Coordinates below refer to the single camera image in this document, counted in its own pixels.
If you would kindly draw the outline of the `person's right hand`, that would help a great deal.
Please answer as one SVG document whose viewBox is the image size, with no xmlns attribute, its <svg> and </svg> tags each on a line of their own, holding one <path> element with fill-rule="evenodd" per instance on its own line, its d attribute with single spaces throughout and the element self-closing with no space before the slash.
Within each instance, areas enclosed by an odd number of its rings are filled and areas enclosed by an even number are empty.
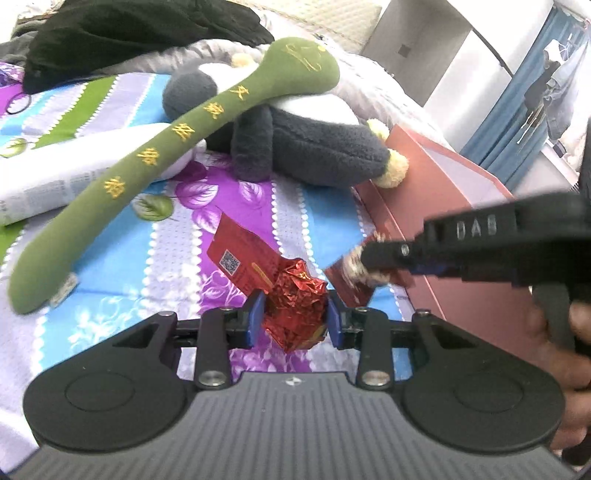
<svg viewBox="0 0 591 480">
<path fill-rule="evenodd" d="M 579 445 L 590 428 L 590 358 L 563 350 L 548 334 L 548 322 L 539 306 L 526 317 L 528 337 L 533 341 L 532 362 L 550 373 L 565 396 L 565 411 L 551 448 L 556 451 Z"/>
</svg>

